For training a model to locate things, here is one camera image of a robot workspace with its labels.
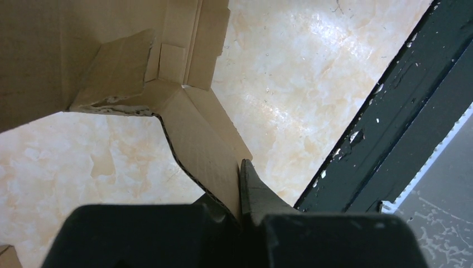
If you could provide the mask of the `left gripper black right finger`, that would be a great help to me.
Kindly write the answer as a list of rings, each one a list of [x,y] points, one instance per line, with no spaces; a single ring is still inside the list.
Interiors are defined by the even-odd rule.
[[[427,267],[409,226],[379,213],[302,213],[240,165],[247,267]]]

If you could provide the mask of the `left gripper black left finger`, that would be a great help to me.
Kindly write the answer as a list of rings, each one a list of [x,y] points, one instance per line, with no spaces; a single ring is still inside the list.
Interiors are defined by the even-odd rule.
[[[242,267],[237,229],[207,194],[192,204],[90,204],[62,225],[43,267]]]

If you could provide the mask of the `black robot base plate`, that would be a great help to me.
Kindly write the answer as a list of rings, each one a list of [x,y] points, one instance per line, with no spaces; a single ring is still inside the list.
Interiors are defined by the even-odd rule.
[[[472,102],[472,2],[433,1],[303,191],[302,212],[393,202]]]

